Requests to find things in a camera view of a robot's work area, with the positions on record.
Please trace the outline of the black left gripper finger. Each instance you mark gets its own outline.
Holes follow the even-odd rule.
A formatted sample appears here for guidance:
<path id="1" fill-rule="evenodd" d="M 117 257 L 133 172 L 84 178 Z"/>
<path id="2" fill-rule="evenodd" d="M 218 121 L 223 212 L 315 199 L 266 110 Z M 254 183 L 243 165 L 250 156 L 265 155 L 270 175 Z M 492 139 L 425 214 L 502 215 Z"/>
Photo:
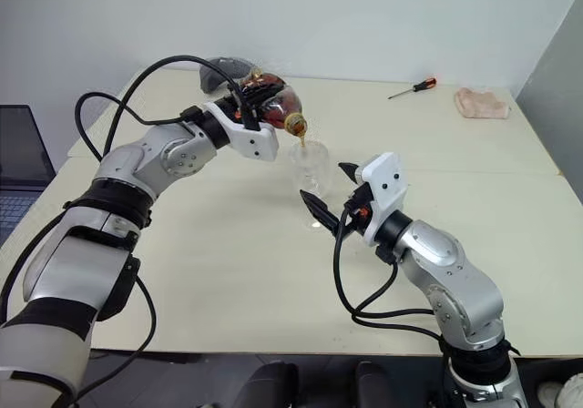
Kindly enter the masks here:
<path id="1" fill-rule="evenodd" d="M 249 106 L 260 106 L 266 100 L 271 99 L 279 92 L 277 85 L 259 85 L 245 87 L 243 95 Z"/>

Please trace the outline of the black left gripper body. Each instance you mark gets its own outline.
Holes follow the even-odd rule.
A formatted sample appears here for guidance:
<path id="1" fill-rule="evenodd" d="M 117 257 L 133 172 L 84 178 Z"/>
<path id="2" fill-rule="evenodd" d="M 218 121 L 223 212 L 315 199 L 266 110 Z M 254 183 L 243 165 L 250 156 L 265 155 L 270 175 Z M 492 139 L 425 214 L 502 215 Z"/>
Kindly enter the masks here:
<path id="1" fill-rule="evenodd" d="M 214 104 L 220 108 L 220 110 L 226 115 L 228 119 L 237 124 L 244 124 L 244 113 L 241 110 L 240 104 L 238 103 L 236 97 L 233 95 L 227 95 L 216 99 Z"/>

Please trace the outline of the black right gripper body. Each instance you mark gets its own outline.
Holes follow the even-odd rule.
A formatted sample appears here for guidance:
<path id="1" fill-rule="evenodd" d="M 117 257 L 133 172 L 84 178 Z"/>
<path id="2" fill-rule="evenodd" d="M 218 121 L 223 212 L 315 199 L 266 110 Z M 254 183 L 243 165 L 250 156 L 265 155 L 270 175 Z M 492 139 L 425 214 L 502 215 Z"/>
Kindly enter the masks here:
<path id="1" fill-rule="evenodd" d="M 373 216 L 372 201 L 373 193 L 368 183 L 363 183 L 352 193 L 343 205 L 339 220 L 338 232 L 341 237 L 352 232 L 360 235 L 365 233 Z"/>

